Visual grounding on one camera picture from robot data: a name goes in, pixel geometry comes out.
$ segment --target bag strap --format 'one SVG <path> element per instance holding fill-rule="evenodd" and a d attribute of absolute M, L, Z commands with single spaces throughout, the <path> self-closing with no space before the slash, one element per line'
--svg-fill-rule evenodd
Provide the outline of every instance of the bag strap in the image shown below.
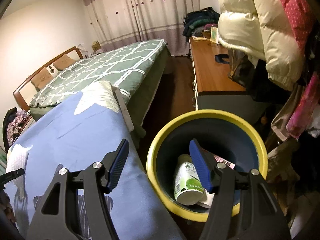
<path fill-rule="evenodd" d="M 221 63 L 221 64 L 230 64 L 230 62 L 224 60 L 224 58 L 229 58 L 228 54 L 218 54 L 214 56 L 216 62 Z"/>

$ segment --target cream puffer jacket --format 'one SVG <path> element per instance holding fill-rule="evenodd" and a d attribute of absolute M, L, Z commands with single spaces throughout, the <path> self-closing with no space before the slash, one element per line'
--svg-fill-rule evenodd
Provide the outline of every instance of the cream puffer jacket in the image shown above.
<path fill-rule="evenodd" d="M 280 0 L 219 0 L 219 42 L 267 62 L 268 78 L 292 91 L 305 61 Z"/>

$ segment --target wooden tabletop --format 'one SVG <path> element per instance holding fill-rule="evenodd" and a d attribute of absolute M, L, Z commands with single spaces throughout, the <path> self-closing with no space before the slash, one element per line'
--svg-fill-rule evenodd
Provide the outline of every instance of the wooden tabletop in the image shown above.
<path fill-rule="evenodd" d="M 215 61 L 217 54 L 228 54 L 228 50 L 210 41 L 189 39 L 196 72 L 198 95 L 244 94 L 245 88 L 228 78 L 229 64 Z"/>

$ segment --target wooden headboard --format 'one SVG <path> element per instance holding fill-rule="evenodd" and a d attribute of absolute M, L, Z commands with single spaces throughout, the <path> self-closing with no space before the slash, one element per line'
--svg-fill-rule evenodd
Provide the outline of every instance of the wooden headboard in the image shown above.
<path fill-rule="evenodd" d="M 47 62 L 46 64 L 44 64 L 42 67 L 40 67 L 39 69 L 37 69 L 34 73 L 32 73 L 30 76 L 27 77 L 27 79 L 22 82 L 22 84 L 20 86 L 17 87 L 17 89 L 13 92 L 13 96 L 16 99 L 18 106 L 25 110 L 28 111 L 30 109 L 30 106 L 26 103 L 25 99 L 23 98 L 23 96 L 21 95 L 20 91 L 21 89 L 23 89 L 30 81 L 31 79 L 37 75 L 43 68 L 48 67 L 49 65 L 51 65 L 52 63 L 54 63 L 56 60 L 58 60 L 59 58 L 61 58 L 64 54 L 68 54 L 72 51 L 76 51 L 76 53 L 78 54 L 79 58 L 83 58 L 80 50 L 74 46 L 71 49 L 68 49 L 64 52 L 62 52 L 60 55 L 58 55 L 57 57 L 53 58 L 52 60 L 50 60 L 49 62 Z"/>

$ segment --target yellow rim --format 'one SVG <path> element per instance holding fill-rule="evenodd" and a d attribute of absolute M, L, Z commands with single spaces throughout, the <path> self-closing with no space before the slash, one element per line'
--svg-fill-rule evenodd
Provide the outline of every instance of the yellow rim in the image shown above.
<path fill-rule="evenodd" d="M 267 170 L 268 170 L 268 160 L 267 160 L 267 151 L 264 146 L 264 143 L 257 133 L 257 131 L 244 119 L 240 118 L 235 114 L 231 114 L 229 112 L 221 111 L 221 110 L 198 110 L 192 111 L 183 115 L 178 116 L 177 118 L 173 119 L 169 123 L 167 123 L 161 130 L 158 132 L 156 137 L 153 139 L 151 146 L 149 148 L 148 157 L 147 157 L 147 175 L 148 178 L 154 187 L 155 191 L 157 192 L 159 198 L 161 199 L 162 203 L 169 209 L 171 212 L 175 213 L 176 215 L 183 217 L 185 219 L 199 221 L 199 222 L 206 222 L 208 218 L 207 213 L 197 213 L 193 211 L 189 211 L 186 209 L 181 208 L 179 205 L 173 202 L 173 200 L 166 195 L 159 185 L 158 180 L 156 179 L 156 156 L 158 154 L 159 148 L 164 141 L 164 139 L 171 133 L 175 128 L 182 125 L 185 122 L 199 119 L 199 118 L 218 118 L 223 119 L 228 122 L 235 124 L 236 126 L 240 127 L 252 140 L 254 146 L 256 147 L 258 153 L 258 161 L 259 161 L 259 171 L 261 175 L 266 178 Z M 232 216 L 239 213 L 240 204 L 233 206 L 232 209 Z"/>

